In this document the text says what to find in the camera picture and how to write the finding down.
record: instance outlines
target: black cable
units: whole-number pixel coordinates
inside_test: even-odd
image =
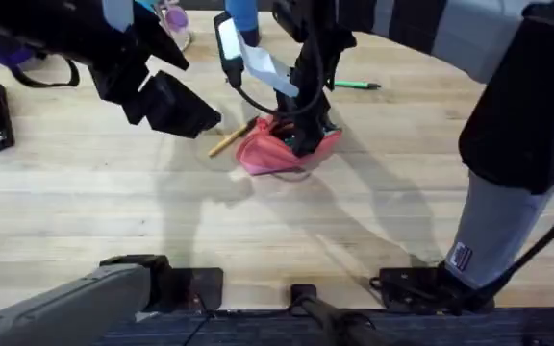
[[[235,90],[239,93],[240,97],[242,97],[243,100],[245,100],[248,104],[253,106],[258,111],[263,111],[267,114],[277,116],[277,117],[292,117],[292,116],[301,115],[305,112],[310,111],[322,97],[322,90],[324,89],[324,64],[322,63],[322,52],[320,51],[318,38],[315,35],[315,29],[313,29],[313,26],[310,28],[310,31],[309,31],[309,40],[314,45],[314,57],[315,57],[315,66],[317,67],[318,86],[317,86],[317,90],[315,91],[314,98],[307,106],[297,111],[274,111],[272,109],[269,109],[259,104],[254,99],[252,99],[251,96],[249,96],[241,88],[241,86],[236,86]]]
[[[198,323],[198,325],[196,326],[196,329],[194,329],[193,332],[191,332],[191,334],[183,343],[183,346],[188,346],[189,343],[193,340],[193,338],[198,334],[198,332],[200,332],[202,327],[204,327],[204,325],[206,325],[207,322],[209,322],[212,318],[213,318],[212,316],[208,315],[202,322]]]

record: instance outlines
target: pink cloth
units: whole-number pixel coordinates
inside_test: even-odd
[[[271,134],[276,125],[272,117],[259,117],[254,129],[240,145],[237,160],[249,174],[283,172],[323,161],[332,154],[333,147],[341,138],[341,131],[335,131],[322,139],[315,153],[298,158],[286,143]]]

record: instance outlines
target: green pen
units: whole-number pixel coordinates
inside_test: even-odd
[[[349,87],[349,88],[359,88],[364,90],[377,90],[380,86],[375,83],[367,82],[349,82],[349,81],[335,81],[335,87]]]

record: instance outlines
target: table surface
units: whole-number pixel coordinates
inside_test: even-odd
[[[207,152],[256,113],[224,83],[214,12],[192,12],[187,72],[150,61],[223,113],[197,140],[129,125],[100,101],[86,68],[77,88],[30,89],[0,66],[16,146],[0,153],[0,308],[90,272],[115,255],[165,254],[174,266],[225,271],[224,308],[287,304],[293,283],[316,284],[340,307],[378,307],[366,278],[380,267],[442,260],[458,227],[467,175],[457,139],[483,86],[465,73],[359,35],[338,78],[382,84],[338,89],[337,152],[308,174],[249,177],[235,147]],[[298,46],[261,16],[263,45],[285,62]],[[29,72],[64,81],[61,58]],[[273,92],[250,77],[265,104]],[[530,240],[554,222],[554,199]],[[554,306],[554,243],[498,296],[500,306]]]

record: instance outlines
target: wire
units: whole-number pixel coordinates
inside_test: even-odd
[[[204,327],[204,325],[206,325],[207,322],[209,322],[212,318],[213,318],[212,316],[208,315],[202,322],[198,323],[198,325],[196,326],[196,329],[194,329],[193,332],[191,332],[191,334],[183,343],[183,346],[188,346],[189,343],[193,340],[193,338],[198,334],[198,332],[200,332],[202,327]]]
[[[297,111],[274,111],[256,102],[254,99],[251,98],[251,96],[249,96],[241,88],[241,86],[237,86],[235,87],[235,90],[240,95],[240,97],[242,97],[243,100],[245,100],[248,104],[253,106],[255,109],[277,117],[292,117],[292,116],[301,115],[303,113],[310,111],[317,104],[319,99],[322,97],[322,90],[324,89],[324,64],[322,63],[322,52],[320,52],[319,43],[317,40],[317,36],[315,35],[314,29],[310,29],[309,38],[314,45],[314,57],[315,57],[315,66],[317,67],[318,86],[317,86],[317,90],[315,91],[314,98],[307,106]]]
[[[202,327],[204,327],[212,318],[215,317],[213,312],[207,310],[207,306],[204,304],[204,300],[202,299],[202,296],[200,296],[200,294],[196,293],[196,299],[200,302],[202,313],[206,315],[206,318],[202,320],[202,322],[198,323],[196,328],[193,330],[193,332],[191,332],[191,334],[188,336],[188,338],[185,340],[182,346],[188,346],[189,343],[193,340],[193,338],[198,334],[198,332],[200,332]]]

